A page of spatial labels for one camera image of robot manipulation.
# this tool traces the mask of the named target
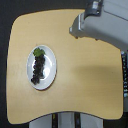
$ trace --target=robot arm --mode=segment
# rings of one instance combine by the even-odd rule
[[[85,12],[74,20],[69,32],[128,50],[128,0],[88,0]]]

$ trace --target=dark grape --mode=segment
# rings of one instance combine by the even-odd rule
[[[35,57],[35,64],[33,66],[33,78],[31,79],[31,82],[36,85],[40,81],[40,77],[44,78],[44,75],[42,73],[44,69],[44,63],[45,63],[45,56],[42,54],[39,57]]]

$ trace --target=tan tabletop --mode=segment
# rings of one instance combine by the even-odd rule
[[[94,39],[75,39],[69,27],[83,10],[46,11],[24,15],[13,24],[7,65],[7,114],[12,124],[61,111],[77,111],[105,119],[123,113],[120,50]],[[57,74],[45,91],[27,78],[31,50],[47,45],[57,59]]]

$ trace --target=dark background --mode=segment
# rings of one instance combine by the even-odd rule
[[[28,128],[7,120],[6,67],[10,32],[14,20],[23,14],[53,9],[84,9],[86,0],[0,0],[0,128]],[[104,121],[106,128],[125,128],[127,118]]]

